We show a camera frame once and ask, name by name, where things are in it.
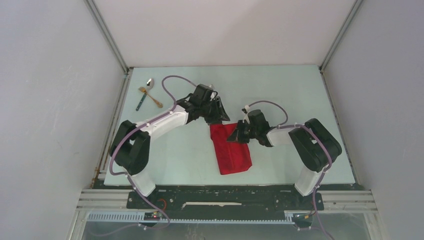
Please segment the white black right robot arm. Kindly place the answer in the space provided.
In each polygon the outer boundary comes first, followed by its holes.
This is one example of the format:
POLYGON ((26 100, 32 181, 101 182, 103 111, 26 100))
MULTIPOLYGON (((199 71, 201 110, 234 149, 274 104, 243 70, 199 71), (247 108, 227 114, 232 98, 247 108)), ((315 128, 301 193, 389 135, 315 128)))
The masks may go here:
POLYGON ((270 126, 261 110, 252 110, 239 120, 228 142, 247 144, 251 139, 265 147, 293 144, 303 168, 291 194, 291 204, 304 209, 311 202, 328 170, 343 152, 340 143, 316 118, 304 124, 270 126))

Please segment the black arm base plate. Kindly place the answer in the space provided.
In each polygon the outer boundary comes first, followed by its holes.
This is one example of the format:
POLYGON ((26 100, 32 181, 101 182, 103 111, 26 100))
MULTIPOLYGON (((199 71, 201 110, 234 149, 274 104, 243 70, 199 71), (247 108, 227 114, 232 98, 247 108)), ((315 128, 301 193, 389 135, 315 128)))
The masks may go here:
POLYGON ((159 185, 146 200, 131 191, 126 207, 150 210, 152 203, 173 219, 282 220, 288 212, 322 211, 320 199, 320 193, 301 196, 292 185, 159 185))

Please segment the red satin napkin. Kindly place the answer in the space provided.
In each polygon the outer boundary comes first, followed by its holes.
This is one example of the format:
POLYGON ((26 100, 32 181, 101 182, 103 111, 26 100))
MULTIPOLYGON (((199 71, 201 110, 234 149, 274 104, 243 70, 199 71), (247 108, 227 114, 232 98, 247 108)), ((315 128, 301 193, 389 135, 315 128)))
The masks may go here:
POLYGON ((213 142, 217 165, 221 175, 245 172, 253 165, 250 150, 246 143, 227 141, 227 138, 234 132, 236 126, 236 123, 219 123, 209 126, 210 138, 213 142))

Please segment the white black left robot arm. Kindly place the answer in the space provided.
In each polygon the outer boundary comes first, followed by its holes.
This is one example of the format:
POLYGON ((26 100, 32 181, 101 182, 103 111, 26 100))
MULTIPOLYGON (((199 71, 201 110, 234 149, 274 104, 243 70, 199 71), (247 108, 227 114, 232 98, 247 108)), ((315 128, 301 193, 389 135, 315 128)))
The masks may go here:
POLYGON ((151 119, 138 123, 123 121, 110 147, 110 174, 124 175, 138 192, 138 201, 145 208, 153 208, 158 202, 158 194, 154 192, 156 184, 146 170, 151 143, 199 118, 208 125, 230 120, 218 93, 204 84, 197 85, 186 97, 175 99, 172 107, 151 119))

